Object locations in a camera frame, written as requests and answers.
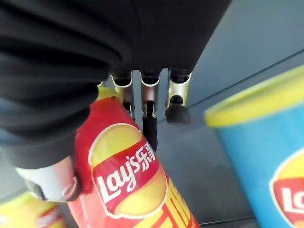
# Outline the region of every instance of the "lay's chip canister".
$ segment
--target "lay's chip canister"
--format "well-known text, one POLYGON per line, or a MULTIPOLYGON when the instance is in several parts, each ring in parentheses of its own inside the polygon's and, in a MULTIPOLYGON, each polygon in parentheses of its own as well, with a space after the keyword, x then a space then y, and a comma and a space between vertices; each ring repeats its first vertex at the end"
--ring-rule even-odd
POLYGON ((304 65, 205 113, 263 228, 304 228, 304 65))
POLYGON ((83 191, 69 203, 80 228, 199 228, 119 95, 99 88, 76 135, 83 191))
POLYGON ((57 205, 25 192, 0 204, 0 228, 67 228, 57 205))

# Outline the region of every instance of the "gray surface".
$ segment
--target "gray surface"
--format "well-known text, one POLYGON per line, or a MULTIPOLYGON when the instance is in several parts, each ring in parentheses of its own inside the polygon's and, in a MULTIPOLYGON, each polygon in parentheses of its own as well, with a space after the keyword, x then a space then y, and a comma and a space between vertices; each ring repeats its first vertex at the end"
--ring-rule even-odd
MULTIPOLYGON (((184 127, 166 122, 158 125, 157 154, 199 222, 251 214, 214 132, 203 123, 202 113, 242 89, 304 63, 301 53, 260 72, 304 48, 303 11, 302 0, 234 0, 193 72, 188 105, 201 102, 190 108, 192 123, 184 127)), ((163 70, 159 120, 164 118, 167 80, 167 70, 163 70)), ((138 72, 134 74, 134 91, 136 118, 142 125, 138 72)), ((0 174, 0 201, 24 187, 1 153, 0 174)), ((256 228, 253 223, 239 227, 256 228)))
POLYGON ((258 224, 254 219, 245 219, 240 221, 232 221, 219 223, 214 225, 202 225, 202 228, 259 228, 258 224))

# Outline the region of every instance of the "red label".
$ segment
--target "red label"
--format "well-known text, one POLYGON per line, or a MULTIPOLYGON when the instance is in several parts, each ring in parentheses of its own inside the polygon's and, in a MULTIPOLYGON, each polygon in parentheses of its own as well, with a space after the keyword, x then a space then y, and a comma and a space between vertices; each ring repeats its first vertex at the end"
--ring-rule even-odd
POLYGON ((116 206, 147 184, 158 168, 159 162, 145 138, 94 167, 94 182, 107 211, 117 217, 116 206))
POLYGON ((60 212, 58 211, 57 208, 52 208, 50 210, 48 210, 47 212, 45 212, 44 214, 42 214, 38 220, 38 227, 39 228, 48 228, 50 226, 52 226, 54 223, 61 221, 63 218, 60 215, 60 212))
POLYGON ((277 180, 274 194, 281 211, 291 223, 304 221, 304 178, 277 180))

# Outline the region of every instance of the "blue chip canister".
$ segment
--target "blue chip canister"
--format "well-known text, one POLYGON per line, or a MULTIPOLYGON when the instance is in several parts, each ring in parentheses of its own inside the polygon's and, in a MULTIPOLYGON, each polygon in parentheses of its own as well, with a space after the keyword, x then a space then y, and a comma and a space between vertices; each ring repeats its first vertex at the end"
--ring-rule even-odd
POLYGON ((304 65, 208 109, 262 228, 304 228, 304 65))

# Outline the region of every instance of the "black rubber tip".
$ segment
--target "black rubber tip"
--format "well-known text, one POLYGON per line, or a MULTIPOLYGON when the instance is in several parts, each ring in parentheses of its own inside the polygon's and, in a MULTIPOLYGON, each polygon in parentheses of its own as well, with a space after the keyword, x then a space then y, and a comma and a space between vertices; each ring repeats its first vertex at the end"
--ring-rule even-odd
POLYGON ((170 104, 165 111, 166 120, 173 125, 186 125, 191 122, 191 116, 188 109, 181 104, 170 104))
POLYGON ((80 182, 80 178, 76 175, 77 178, 77 184, 76 184, 76 188, 74 190, 73 195, 67 199, 67 202, 72 202, 75 201, 76 199, 78 199, 79 195, 81 194, 81 190, 82 190, 82 185, 80 182))
POLYGON ((152 114, 148 114, 147 117, 142 118, 142 133, 148 140, 154 151, 157 150, 157 118, 153 117, 152 114))

